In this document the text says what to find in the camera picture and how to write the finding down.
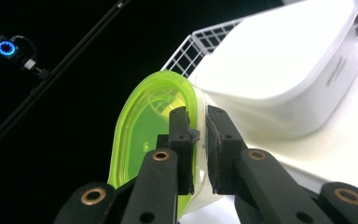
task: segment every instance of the green plastic container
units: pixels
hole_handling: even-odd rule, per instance
[[[184,77],[161,71],[145,78],[132,92],[117,120],[108,184],[115,189],[138,175],[145,154],[156,148],[159,134],[169,133],[169,114],[185,106],[190,127],[200,131],[193,176],[196,193],[207,176],[204,144],[205,104],[202,93]],[[178,218],[195,195],[178,197]]]

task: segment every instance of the green lid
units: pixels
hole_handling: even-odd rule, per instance
[[[190,127],[197,129],[197,96],[179,74],[156,72],[135,88],[117,120],[108,184],[117,189],[138,175],[145,154],[156,148],[158,135],[169,133],[170,112],[180,106],[188,111]],[[178,217],[190,197],[179,196]]]

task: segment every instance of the blue light ring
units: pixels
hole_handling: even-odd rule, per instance
[[[8,45],[10,51],[2,49],[2,47],[4,45]],[[14,54],[15,51],[16,51],[16,46],[12,42],[7,41],[7,40],[0,42],[0,54],[5,55],[5,56],[10,56],[10,55]]]

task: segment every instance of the white container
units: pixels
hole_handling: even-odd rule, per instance
[[[357,13],[358,1],[308,0],[247,17],[189,80],[250,135],[314,132],[358,72]]]

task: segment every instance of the wire basket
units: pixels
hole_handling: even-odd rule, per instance
[[[229,32],[243,19],[223,22],[188,35],[161,70],[170,70],[189,77],[202,58],[213,53]]]

